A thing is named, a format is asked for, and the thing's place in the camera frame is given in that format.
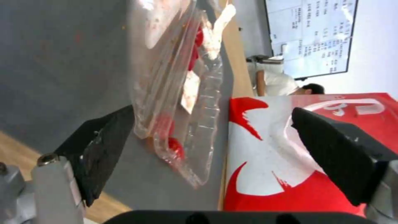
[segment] white shirt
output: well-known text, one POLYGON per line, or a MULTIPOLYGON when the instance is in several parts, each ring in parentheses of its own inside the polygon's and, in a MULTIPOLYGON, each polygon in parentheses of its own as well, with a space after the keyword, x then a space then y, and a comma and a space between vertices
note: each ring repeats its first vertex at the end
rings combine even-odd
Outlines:
POLYGON ((265 94, 267 96, 287 96, 299 88, 292 77, 279 72, 278 69, 273 69, 272 65, 257 63, 255 66, 253 63, 247 63, 247 66, 249 74, 254 76, 256 72, 264 70, 265 94))

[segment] plastic bag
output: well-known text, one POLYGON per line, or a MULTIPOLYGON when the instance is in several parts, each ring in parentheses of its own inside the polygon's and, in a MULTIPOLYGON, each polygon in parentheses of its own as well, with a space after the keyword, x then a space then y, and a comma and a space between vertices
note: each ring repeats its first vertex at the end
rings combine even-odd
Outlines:
POLYGON ((194 187, 209 177, 223 75, 219 55, 203 46, 207 22, 189 0, 139 0, 129 12, 134 133, 194 187), (191 110, 181 104, 189 70, 200 79, 191 110))

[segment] person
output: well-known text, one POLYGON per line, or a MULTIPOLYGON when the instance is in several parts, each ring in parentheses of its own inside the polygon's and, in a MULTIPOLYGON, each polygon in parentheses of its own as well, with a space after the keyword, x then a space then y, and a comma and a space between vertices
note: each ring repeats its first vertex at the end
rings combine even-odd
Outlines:
POLYGON ((255 72, 258 96, 287 96, 306 94, 325 94, 323 86, 315 83, 299 87, 296 81, 287 74, 265 70, 258 66, 256 71, 248 65, 249 73, 255 72))

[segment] black hair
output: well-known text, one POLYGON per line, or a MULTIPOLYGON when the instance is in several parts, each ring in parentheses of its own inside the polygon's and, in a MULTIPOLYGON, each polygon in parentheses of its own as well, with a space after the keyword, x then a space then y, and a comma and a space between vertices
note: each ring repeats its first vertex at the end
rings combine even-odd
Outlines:
POLYGON ((325 94, 325 88, 319 84, 310 83, 302 88, 312 90, 311 94, 325 94))

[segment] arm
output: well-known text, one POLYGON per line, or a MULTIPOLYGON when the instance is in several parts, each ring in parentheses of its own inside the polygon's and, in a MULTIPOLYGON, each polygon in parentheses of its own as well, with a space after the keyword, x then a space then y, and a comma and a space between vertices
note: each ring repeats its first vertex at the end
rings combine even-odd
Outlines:
POLYGON ((256 81, 258 96, 265 96, 264 70, 256 72, 256 81))

